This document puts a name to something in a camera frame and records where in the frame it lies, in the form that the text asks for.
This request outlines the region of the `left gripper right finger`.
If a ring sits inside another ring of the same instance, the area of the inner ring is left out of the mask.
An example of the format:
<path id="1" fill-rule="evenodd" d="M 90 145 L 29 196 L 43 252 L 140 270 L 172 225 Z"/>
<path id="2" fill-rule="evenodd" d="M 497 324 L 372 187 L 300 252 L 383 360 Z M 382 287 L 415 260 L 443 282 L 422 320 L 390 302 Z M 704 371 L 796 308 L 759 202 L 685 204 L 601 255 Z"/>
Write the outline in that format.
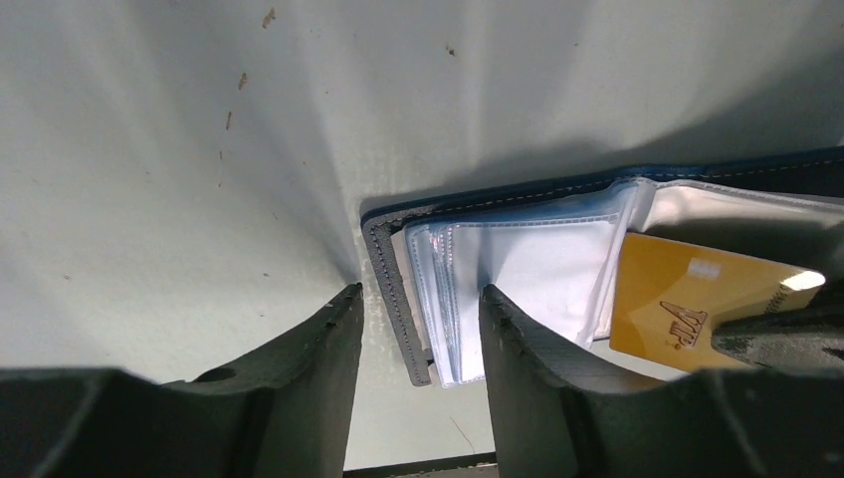
<path id="1" fill-rule="evenodd" d="M 843 375 L 707 368 L 662 381 L 541 325 L 494 286 L 479 300 L 504 477 L 839 477 Z"/>

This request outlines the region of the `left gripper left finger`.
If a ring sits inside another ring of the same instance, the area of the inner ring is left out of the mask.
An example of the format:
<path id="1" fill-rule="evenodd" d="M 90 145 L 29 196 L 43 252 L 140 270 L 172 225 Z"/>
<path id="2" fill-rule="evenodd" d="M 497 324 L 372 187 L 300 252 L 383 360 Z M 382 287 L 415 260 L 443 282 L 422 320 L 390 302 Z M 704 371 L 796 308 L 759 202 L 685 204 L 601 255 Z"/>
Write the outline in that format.
<path id="1" fill-rule="evenodd" d="M 5 368 L 5 477 L 338 477 L 363 330 L 362 288 L 190 381 L 118 368 Z"/>

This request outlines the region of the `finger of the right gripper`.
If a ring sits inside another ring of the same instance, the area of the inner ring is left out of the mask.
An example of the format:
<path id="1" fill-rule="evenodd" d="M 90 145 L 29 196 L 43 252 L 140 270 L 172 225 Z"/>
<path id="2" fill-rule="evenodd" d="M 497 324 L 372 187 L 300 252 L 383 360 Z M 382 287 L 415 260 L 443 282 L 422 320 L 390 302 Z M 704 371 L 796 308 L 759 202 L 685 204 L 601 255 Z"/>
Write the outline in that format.
<path id="1" fill-rule="evenodd" d="M 780 369 L 843 367 L 843 282 L 823 286 L 804 309 L 716 327 L 711 346 L 746 364 Z"/>

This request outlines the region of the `orange credit card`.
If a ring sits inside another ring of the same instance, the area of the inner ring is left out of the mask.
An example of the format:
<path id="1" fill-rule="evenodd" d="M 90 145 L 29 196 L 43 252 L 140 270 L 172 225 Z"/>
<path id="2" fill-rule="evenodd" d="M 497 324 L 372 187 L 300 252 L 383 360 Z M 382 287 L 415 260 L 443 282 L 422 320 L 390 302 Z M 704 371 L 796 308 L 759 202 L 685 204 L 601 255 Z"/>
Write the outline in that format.
<path id="1" fill-rule="evenodd" d="M 723 323 L 806 308 L 816 271 L 639 233 L 618 261 L 609 346 L 684 372 L 742 368 L 711 344 Z"/>

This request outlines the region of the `blue card holder wallet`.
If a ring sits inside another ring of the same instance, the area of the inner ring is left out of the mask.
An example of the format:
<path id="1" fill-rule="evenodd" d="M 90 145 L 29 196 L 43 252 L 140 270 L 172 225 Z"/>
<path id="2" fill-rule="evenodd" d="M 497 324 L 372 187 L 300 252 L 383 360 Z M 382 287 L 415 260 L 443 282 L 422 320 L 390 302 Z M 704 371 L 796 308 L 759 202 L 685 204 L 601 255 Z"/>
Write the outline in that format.
<path id="1" fill-rule="evenodd" d="M 409 380 L 482 380 L 495 285 L 582 348 L 609 336 L 629 232 L 843 275 L 843 150 L 639 164 L 370 210 L 361 232 Z"/>

